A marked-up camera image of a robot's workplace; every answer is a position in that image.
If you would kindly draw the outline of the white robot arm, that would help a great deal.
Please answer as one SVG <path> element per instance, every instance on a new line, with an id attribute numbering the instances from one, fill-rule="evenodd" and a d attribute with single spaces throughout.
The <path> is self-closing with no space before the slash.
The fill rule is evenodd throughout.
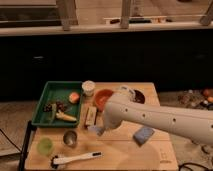
<path id="1" fill-rule="evenodd" d="M 117 129 L 128 121 L 213 145 L 213 111 L 146 105 L 134 102 L 135 97 L 127 85 L 116 89 L 104 105 L 105 130 Z"/>

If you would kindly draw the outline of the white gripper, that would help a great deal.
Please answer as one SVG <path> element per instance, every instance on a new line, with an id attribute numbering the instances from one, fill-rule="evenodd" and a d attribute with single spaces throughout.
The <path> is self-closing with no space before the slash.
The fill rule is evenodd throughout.
<path id="1" fill-rule="evenodd" d="M 105 119 L 103 121 L 103 126 L 100 128 L 99 134 L 102 135 L 105 131 L 115 129 L 116 123 L 113 120 Z"/>

